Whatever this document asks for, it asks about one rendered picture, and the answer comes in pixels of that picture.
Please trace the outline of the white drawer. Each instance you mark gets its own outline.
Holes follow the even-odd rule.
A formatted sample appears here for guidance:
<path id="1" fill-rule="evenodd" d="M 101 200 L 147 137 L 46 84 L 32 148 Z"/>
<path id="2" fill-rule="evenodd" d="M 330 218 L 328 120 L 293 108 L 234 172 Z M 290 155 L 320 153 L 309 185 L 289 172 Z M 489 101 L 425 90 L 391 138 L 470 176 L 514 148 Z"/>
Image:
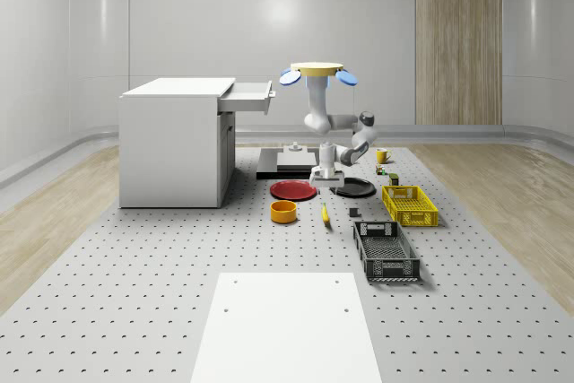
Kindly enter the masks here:
<path id="1" fill-rule="evenodd" d="M 261 111 L 265 115 L 269 110 L 271 99 L 275 96 L 272 82 L 234 83 L 218 100 L 218 110 Z"/>

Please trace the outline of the red plate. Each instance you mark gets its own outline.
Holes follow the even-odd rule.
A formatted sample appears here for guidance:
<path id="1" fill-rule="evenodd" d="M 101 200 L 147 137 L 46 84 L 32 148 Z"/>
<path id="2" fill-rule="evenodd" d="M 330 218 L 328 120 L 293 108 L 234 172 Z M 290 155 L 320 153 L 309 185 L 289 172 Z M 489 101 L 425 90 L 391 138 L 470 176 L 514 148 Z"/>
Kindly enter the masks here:
<path id="1" fill-rule="evenodd" d="M 274 183 L 270 186 L 270 193 L 279 200 L 298 202 L 313 198 L 317 189 L 307 180 L 290 179 Z"/>

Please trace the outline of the black stove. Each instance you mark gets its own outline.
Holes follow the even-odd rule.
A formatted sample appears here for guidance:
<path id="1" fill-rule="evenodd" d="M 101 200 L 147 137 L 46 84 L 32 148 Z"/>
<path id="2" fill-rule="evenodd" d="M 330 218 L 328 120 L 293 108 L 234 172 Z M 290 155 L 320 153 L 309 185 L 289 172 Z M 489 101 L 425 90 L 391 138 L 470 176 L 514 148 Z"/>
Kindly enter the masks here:
<path id="1" fill-rule="evenodd" d="M 262 148 L 257 164 L 257 179 L 309 179 L 318 165 L 318 148 L 297 142 L 282 148 Z"/>

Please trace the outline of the white board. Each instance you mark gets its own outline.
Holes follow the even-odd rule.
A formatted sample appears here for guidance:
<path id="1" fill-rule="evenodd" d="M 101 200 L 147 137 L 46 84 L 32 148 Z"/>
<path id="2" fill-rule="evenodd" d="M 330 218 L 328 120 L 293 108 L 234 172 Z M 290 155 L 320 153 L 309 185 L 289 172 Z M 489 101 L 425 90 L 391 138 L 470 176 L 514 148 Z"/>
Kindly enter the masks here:
<path id="1" fill-rule="evenodd" d="M 381 383 L 353 274 L 220 274 L 191 383 Z"/>

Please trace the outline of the yellow basket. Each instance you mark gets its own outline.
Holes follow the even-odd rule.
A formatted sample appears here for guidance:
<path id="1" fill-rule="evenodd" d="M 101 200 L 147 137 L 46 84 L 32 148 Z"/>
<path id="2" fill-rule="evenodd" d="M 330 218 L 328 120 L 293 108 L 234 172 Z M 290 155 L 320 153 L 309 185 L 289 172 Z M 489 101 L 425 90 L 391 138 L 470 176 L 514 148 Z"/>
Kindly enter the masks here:
<path id="1" fill-rule="evenodd" d="M 438 225 L 438 209 L 418 186 L 383 186 L 382 200 L 391 218 L 403 226 Z"/>

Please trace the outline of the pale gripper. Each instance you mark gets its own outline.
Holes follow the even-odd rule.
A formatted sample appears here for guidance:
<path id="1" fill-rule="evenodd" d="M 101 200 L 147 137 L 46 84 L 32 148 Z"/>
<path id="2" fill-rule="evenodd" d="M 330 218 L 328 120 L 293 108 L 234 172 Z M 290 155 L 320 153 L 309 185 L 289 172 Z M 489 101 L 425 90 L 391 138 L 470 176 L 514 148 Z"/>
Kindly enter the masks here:
<path id="1" fill-rule="evenodd" d="M 344 173 L 334 168 L 324 169 L 316 166 L 311 170 L 309 184 L 316 189 L 322 187 L 337 189 L 344 186 Z"/>

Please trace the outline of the yellow bowl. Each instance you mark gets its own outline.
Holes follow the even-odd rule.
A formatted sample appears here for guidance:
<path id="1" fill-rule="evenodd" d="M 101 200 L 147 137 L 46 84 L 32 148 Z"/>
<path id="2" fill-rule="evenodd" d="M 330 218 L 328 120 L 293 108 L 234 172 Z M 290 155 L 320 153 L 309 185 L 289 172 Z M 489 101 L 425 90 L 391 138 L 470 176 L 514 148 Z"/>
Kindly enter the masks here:
<path id="1" fill-rule="evenodd" d="M 270 205 L 271 220 L 280 224 L 294 222 L 297 218 L 297 205 L 289 200 L 274 201 Z"/>

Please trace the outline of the black plate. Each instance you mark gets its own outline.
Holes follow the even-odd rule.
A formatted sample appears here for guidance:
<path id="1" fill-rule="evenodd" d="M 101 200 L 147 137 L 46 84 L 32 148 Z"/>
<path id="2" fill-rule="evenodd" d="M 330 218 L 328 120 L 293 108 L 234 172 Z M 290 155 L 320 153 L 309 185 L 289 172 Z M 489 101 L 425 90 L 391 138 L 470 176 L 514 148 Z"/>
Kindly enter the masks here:
<path id="1" fill-rule="evenodd" d="M 342 187 L 331 187 L 330 190 L 336 195 L 350 198 L 362 198 L 376 194 L 376 188 L 371 182 L 355 177 L 345 177 Z"/>

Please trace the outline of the white cabinet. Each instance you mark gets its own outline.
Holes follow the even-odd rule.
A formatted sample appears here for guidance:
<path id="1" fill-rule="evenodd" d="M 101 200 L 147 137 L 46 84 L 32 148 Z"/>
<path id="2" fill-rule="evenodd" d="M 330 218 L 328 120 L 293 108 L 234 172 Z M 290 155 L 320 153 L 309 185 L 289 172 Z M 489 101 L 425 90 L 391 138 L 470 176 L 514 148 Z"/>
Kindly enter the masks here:
<path id="1" fill-rule="evenodd" d="M 119 99 L 119 204 L 218 207 L 218 100 L 231 78 L 158 78 Z"/>

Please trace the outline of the dark grey basket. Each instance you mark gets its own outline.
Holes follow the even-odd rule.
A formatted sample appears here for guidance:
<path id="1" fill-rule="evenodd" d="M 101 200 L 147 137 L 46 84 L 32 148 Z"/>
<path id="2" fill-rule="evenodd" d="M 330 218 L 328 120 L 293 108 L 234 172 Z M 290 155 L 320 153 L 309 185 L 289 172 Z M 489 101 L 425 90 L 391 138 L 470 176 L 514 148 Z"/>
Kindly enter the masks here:
<path id="1" fill-rule="evenodd" d="M 353 237 L 368 280 L 420 279 L 420 259 L 398 222 L 355 222 Z"/>

